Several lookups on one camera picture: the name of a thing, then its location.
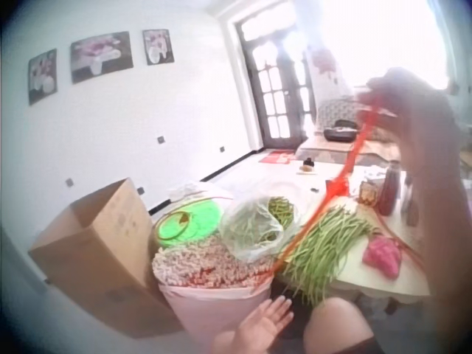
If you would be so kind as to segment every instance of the window pane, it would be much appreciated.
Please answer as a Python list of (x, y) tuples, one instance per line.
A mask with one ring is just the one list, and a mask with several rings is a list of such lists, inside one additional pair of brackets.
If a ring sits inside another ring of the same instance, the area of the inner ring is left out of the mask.
[(311, 120), (311, 114), (306, 114), (303, 120), (303, 130), (305, 131), (306, 136), (312, 136), (315, 134), (315, 125), (313, 120)]
[(300, 88), (300, 97), (302, 98), (303, 111), (308, 112), (310, 110), (310, 92), (308, 91), (308, 88)]
[(275, 114), (274, 100), (272, 99), (272, 94), (264, 95), (264, 104), (265, 104), (265, 112), (267, 113), (268, 116)]
[(299, 85), (306, 84), (305, 65), (301, 61), (295, 62), (295, 75)]
[(252, 41), (259, 37), (259, 30), (257, 28), (257, 22), (255, 18), (251, 18), (250, 20), (246, 21), (242, 26), (241, 29), (244, 34), (245, 41)]
[(267, 71), (259, 73), (260, 88), (263, 92), (269, 92), (271, 90), (271, 83), (268, 80)]
[(307, 48), (307, 42), (302, 33), (293, 31), (285, 37), (283, 46), (291, 60), (297, 61), (303, 59), (303, 53)]
[(277, 124), (277, 119), (275, 117), (268, 118), (268, 129), (271, 132), (271, 138), (274, 138), (274, 139), (280, 138), (279, 126)]
[(268, 35), (275, 30), (272, 10), (266, 10), (255, 18), (259, 35)]
[(287, 116), (279, 116), (280, 137), (290, 138), (290, 128), (288, 127)]
[(274, 94), (274, 100), (275, 100), (275, 109), (277, 110), (278, 114), (284, 114), (287, 113), (287, 110), (285, 109), (285, 98), (283, 96), (283, 92), (278, 91)]
[(292, 3), (285, 2), (272, 10), (272, 21), (277, 30), (287, 28), (295, 24), (295, 9)]
[(263, 70), (266, 65), (276, 66), (278, 51), (272, 42), (267, 42), (262, 46), (258, 46), (252, 51), (254, 61), (258, 70)]
[(282, 81), (280, 81), (279, 68), (269, 69), (268, 74), (271, 76), (272, 90), (282, 89)]

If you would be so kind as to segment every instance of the knee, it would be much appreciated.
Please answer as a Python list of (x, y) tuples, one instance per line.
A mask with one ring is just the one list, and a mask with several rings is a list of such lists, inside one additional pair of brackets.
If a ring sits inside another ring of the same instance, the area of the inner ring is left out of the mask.
[(336, 316), (336, 315), (343, 315), (346, 313), (358, 312), (356, 306), (344, 300), (340, 297), (330, 297), (326, 299), (321, 304), (316, 306), (313, 311), (311, 312), (311, 319), (315, 318), (326, 317), (326, 316)]

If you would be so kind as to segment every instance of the wall picture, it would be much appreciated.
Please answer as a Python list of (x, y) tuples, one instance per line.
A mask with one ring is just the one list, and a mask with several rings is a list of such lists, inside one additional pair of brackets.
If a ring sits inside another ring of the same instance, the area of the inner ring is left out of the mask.
[(56, 49), (49, 50), (31, 59), (28, 65), (29, 105), (58, 91), (56, 73)]
[(148, 65), (173, 63), (174, 53), (170, 44), (168, 29), (147, 29), (142, 31)]
[(71, 45), (73, 83), (132, 67), (129, 32), (98, 35)]

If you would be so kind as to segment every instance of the door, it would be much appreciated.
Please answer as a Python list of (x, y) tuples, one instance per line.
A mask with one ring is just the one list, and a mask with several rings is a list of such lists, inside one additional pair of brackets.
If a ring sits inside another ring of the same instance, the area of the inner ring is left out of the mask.
[(278, 4), (237, 27), (265, 148), (295, 149), (313, 133), (316, 107), (306, 45), (294, 16), (289, 21), (291, 6)]

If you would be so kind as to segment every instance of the green lid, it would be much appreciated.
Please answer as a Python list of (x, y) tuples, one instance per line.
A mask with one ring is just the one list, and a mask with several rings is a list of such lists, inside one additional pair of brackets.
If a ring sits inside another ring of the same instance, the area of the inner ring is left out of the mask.
[(221, 214), (221, 208), (212, 200), (191, 201), (157, 222), (156, 241), (160, 246), (174, 246), (201, 240), (217, 229)]

